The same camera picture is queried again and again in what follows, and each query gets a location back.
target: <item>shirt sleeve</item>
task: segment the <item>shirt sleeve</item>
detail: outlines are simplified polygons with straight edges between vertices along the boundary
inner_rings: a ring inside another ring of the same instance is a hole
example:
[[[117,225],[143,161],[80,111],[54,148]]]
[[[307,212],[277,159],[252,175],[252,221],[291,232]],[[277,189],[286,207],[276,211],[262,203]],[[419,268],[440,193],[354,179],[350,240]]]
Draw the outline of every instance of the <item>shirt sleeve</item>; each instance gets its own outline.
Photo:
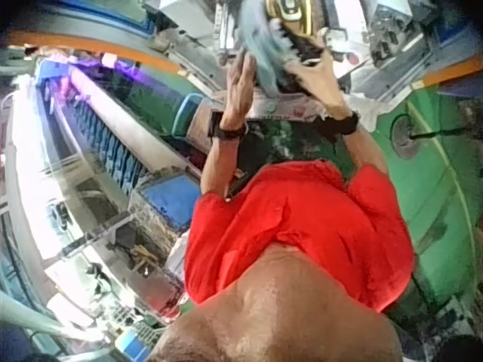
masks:
[[[349,195],[370,219],[377,239],[368,260],[368,291],[381,311],[404,291],[411,278],[414,250],[398,198],[389,177],[371,165],[362,167],[349,184]]]
[[[230,204],[213,192],[196,202],[184,262],[186,291],[196,303],[216,292],[223,258],[219,243],[232,220]]]

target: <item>green floor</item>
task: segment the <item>green floor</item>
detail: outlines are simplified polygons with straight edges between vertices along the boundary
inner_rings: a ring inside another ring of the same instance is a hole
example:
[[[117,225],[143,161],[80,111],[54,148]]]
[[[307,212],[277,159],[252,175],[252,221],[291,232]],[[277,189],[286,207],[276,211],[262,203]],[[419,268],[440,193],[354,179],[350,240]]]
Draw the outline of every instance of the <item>green floor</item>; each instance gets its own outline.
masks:
[[[402,215],[418,255],[414,280],[389,313],[398,320],[419,318],[451,295],[467,293],[475,282],[473,226],[483,195],[478,148],[465,137],[423,141],[417,156],[406,161],[395,154],[389,139],[392,120],[408,113],[420,130],[460,124],[457,100],[439,96],[436,88],[411,94],[394,112],[383,115],[373,133],[386,154]]]

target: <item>person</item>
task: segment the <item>person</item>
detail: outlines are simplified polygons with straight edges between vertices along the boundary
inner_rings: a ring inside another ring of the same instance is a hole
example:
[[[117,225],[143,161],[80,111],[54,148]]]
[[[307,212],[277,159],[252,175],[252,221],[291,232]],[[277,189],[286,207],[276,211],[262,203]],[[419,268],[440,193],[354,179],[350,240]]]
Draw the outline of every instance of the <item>person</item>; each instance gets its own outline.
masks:
[[[289,63],[332,121],[344,103],[332,57]],[[393,361],[401,347],[380,312],[404,291],[414,252],[383,153],[361,126],[343,141],[356,172],[327,161],[265,166],[225,200],[251,107],[256,62],[239,54],[206,161],[185,258],[197,308],[162,336],[150,361]]]

